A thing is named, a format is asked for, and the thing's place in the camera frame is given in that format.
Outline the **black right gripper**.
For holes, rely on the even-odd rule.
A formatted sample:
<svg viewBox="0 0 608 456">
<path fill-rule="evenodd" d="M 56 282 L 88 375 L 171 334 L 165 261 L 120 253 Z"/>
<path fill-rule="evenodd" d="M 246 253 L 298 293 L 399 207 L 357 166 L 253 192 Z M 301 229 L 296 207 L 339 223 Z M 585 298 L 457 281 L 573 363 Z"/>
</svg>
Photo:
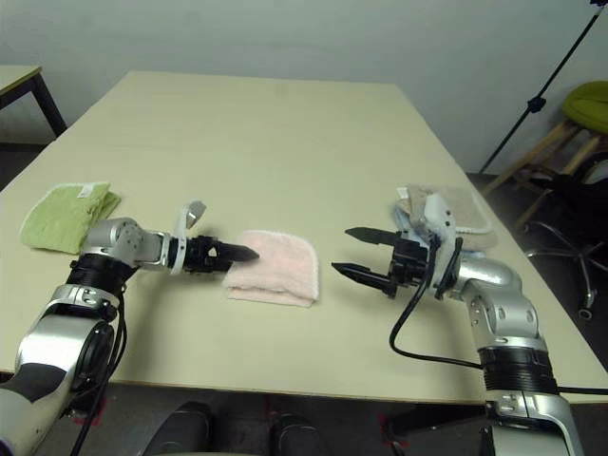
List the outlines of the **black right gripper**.
<svg viewBox="0 0 608 456">
<path fill-rule="evenodd" d="M 428 269 L 430 250 L 419 241 L 408 238 L 406 231 L 389 232 L 370 227 L 354 227 L 345 234 L 374 245 L 393 246 L 388 275 L 373 272 L 362 265 L 333 262 L 332 267 L 342 276 L 395 298 L 399 287 L 420 285 Z"/>
</svg>

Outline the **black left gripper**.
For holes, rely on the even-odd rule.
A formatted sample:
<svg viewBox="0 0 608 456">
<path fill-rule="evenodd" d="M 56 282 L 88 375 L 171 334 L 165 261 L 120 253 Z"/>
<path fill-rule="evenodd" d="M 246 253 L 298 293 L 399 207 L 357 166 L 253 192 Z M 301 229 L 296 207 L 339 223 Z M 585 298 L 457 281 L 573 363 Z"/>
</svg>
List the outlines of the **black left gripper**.
<svg viewBox="0 0 608 456">
<path fill-rule="evenodd" d="M 247 246 L 220 242 L 215 237 L 190 237 L 186 240 L 182 269 L 191 274 L 225 273 L 232 261 L 258 258 L 258 253 Z"/>
</svg>

